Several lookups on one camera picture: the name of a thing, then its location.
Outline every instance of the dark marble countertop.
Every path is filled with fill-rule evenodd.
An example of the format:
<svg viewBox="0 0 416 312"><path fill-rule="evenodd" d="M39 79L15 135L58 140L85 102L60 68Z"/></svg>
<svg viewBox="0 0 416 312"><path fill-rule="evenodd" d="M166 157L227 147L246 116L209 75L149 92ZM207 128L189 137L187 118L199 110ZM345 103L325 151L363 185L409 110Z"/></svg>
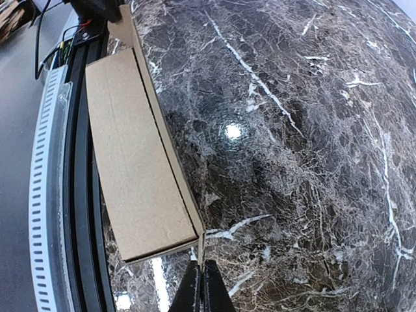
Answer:
<svg viewBox="0 0 416 312"><path fill-rule="evenodd" d="M388 0L131 9L237 310L416 311L416 25ZM166 312L194 251L126 266L106 228L120 311Z"/></svg>

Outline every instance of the black cable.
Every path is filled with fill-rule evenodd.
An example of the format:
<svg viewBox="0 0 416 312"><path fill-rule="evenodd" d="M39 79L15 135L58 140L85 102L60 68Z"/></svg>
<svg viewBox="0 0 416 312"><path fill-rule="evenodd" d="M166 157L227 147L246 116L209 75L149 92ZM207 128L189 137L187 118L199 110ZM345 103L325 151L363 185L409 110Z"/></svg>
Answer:
<svg viewBox="0 0 416 312"><path fill-rule="evenodd" d="M46 62L56 53L60 50L60 47L56 47L54 48L54 50L52 50L47 56L46 58L42 61L42 63L40 63L40 67L39 67L39 71L38 71L38 78L40 77L40 74L46 64Z"/></svg>
<svg viewBox="0 0 416 312"><path fill-rule="evenodd" d="M39 35L40 35L40 26L42 25L42 20L44 18L44 15L46 13L46 10L49 6L49 4L51 3L51 0L47 0L47 3L44 7L44 9L42 10L42 13L40 14L39 17L39 24L38 24L38 28L36 29L36 41L35 41L35 47L34 47L34 78L36 80L39 79L40 76L40 72L42 71L42 68L40 68L40 71L38 70L38 66L39 66Z"/></svg>
<svg viewBox="0 0 416 312"><path fill-rule="evenodd" d="M65 29L64 34L62 35L62 41L65 41L65 34L68 30L78 28L78 27L79 27L79 25L76 25L76 26L72 26L70 28Z"/></svg>
<svg viewBox="0 0 416 312"><path fill-rule="evenodd" d="M30 26L29 27L32 27L33 26L33 24L34 24L34 21L36 21L36 11L38 10L38 8L36 7L36 5L35 5L35 3L33 2L33 0L31 0L31 3L33 4L33 7L34 7L34 12L33 12L33 17L32 17L32 21L31 21L31 24L30 24ZM57 4L55 4L55 5L53 5L53 6L51 6L50 8L48 8L47 10L46 10L46 12L49 12L50 10L52 10L53 8L56 8L57 6L59 6L59 5L63 5L63 4L65 4L65 2L59 2L59 3L57 3Z"/></svg>

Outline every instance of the cardboard flap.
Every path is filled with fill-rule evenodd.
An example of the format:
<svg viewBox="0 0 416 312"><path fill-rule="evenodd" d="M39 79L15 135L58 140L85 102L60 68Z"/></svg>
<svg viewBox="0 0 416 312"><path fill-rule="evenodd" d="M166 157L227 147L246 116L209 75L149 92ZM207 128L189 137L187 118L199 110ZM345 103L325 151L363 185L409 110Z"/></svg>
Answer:
<svg viewBox="0 0 416 312"><path fill-rule="evenodd" d="M101 187L122 258L197 239L133 50L87 66L86 89Z"/></svg>

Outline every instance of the cardboard box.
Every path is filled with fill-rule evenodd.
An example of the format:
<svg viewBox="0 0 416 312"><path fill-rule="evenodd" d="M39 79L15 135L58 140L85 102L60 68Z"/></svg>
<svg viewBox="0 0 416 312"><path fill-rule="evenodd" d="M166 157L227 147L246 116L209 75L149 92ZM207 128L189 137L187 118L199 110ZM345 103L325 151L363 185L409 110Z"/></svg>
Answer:
<svg viewBox="0 0 416 312"><path fill-rule="evenodd" d="M92 139L122 259L130 263L198 243L195 206L146 65L128 5L110 33L130 48L86 67Z"/></svg>

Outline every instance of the black frame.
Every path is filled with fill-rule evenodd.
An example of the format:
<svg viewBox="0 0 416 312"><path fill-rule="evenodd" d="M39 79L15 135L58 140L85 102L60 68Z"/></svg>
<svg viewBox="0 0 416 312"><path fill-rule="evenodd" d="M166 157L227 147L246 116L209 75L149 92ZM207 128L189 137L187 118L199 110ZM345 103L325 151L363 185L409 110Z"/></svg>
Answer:
<svg viewBox="0 0 416 312"><path fill-rule="evenodd" d="M98 170L92 145L85 66L107 54L108 31L74 45L66 82L73 88L64 148L63 212L68 277L75 311L115 312L102 224Z"/></svg>

